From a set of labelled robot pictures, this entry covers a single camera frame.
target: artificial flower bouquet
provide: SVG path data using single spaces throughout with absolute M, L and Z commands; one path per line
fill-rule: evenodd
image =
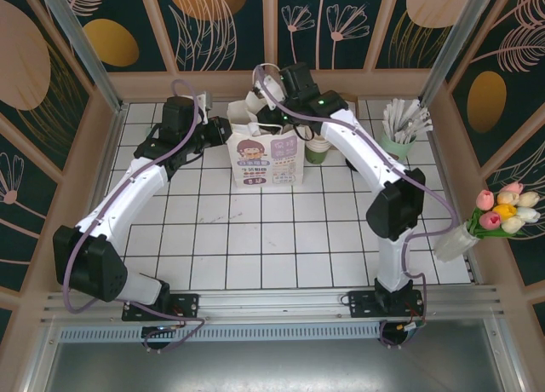
M 526 223 L 535 223 L 541 215 L 533 209 L 540 200 L 535 192 L 523 193 L 522 183 L 513 182 L 498 194 L 483 190 L 475 201 L 477 207 L 462 225 L 443 235 L 435 245 L 435 256 L 448 262 L 486 237 L 513 237 Z

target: white vase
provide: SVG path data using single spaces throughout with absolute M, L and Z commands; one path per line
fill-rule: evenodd
M 479 243 L 479 239 L 469 234 L 466 225 L 462 224 L 443 234 L 437 240 L 433 252 L 441 262 L 449 262 L 460 256 L 464 251 L 471 249 L 477 243 Z

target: pink tulip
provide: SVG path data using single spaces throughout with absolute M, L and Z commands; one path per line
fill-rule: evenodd
M 494 205 L 494 193 L 489 190 L 481 191 L 481 193 L 479 193 L 479 196 L 477 196 L 477 200 L 475 200 L 475 203 L 477 204 L 477 207 L 481 210 L 490 210 Z
M 495 211 L 488 211 L 479 218 L 479 223 L 486 230 L 496 230 L 502 224 L 502 219 Z
M 522 192 L 522 189 L 525 188 L 525 185 L 518 182 L 509 183 L 507 186 L 504 186 L 500 189 L 500 192 L 513 192 L 520 194 Z

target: green container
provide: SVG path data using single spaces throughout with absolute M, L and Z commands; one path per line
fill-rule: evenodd
M 390 141 L 390 139 L 386 136 L 386 133 L 382 132 L 382 138 L 378 144 L 382 149 L 389 153 L 392 158 L 402 161 L 407 158 L 407 153 L 409 153 L 410 149 L 415 144 L 415 140 L 416 138 L 410 143 L 397 143 Z
M 305 147 L 305 157 L 311 164 L 322 164 L 327 156 L 327 151 L 314 152 L 313 150 Z

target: cartoon character print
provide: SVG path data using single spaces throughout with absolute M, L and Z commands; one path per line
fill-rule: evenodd
M 245 139 L 238 143 L 237 152 L 245 160 L 261 159 L 265 154 L 265 147 L 257 141 Z

